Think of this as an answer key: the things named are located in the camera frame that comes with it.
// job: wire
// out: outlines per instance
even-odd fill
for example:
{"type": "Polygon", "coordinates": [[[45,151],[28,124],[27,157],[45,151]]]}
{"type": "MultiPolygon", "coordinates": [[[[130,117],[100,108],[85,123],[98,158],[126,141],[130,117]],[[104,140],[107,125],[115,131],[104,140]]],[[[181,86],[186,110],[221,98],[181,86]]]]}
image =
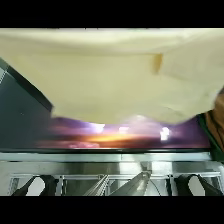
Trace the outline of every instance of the wire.
{"type": "Polygon", "coordinates": [[[156,185],[155,185],[152,181],[151,181],[151,183],[155,186],[157,192],[159,193],[159,196],[162,196],[162,195],[160,194],[160,192],[159,192],[159,189],[156,187],[156,185]]]}

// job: cable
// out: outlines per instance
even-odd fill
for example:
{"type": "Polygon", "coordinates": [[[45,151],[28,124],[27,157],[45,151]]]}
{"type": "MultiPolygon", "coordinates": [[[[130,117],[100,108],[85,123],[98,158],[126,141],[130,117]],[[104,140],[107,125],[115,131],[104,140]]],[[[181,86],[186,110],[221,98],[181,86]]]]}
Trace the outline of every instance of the cable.
{"type": "Polygon", "coordinates": [[[159,196],[162,196],[161,194],[160,194],[160,192],[159,192],[159,189],[156,187],[156,185],[152,182],[152,184],[155,186],[155,188],[156,188],[156,190],[157,190],[157,192],[159,193],[159,196]]]}

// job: cloth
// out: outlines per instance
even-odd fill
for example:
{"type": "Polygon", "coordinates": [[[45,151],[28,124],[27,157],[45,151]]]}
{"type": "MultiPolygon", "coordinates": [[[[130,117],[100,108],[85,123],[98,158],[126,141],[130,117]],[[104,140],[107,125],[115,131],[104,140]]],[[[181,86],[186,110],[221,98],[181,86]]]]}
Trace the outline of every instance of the cloth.
{"type": "Polygon", "coordinates": [[[205,113],[206,125],[224,152],[224,93],[215,101],[215,108],[205,113]]]}
{"type": "Polygon", "coordinates": [[[180,123],[214,107],[224,29],[0,29],[0,57],[54,105],[53,116],[180,123]]]}

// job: yellow fabric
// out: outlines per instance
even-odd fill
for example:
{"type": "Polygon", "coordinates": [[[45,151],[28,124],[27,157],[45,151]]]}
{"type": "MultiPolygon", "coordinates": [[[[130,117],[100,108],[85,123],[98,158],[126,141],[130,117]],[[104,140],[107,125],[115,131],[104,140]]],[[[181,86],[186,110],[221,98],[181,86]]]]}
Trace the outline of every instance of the yellow fabric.
{"type": "Polygon", "coordinates": [[[0,57],[53,103],[53,116],[178,123],[214,106],[224,29],[0,29],[0,57]]]}

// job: cream-colored towel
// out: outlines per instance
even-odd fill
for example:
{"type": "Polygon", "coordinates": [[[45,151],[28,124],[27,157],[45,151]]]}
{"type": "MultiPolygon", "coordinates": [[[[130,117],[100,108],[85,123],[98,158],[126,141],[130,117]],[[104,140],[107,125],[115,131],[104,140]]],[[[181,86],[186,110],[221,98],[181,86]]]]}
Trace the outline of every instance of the cream-colored towel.
{"type": "Polygon", "coordinates": [[[0,29],[0,57],[43,92],[54,116],[178,123],[214,106],[224,29],[0,29]]]}

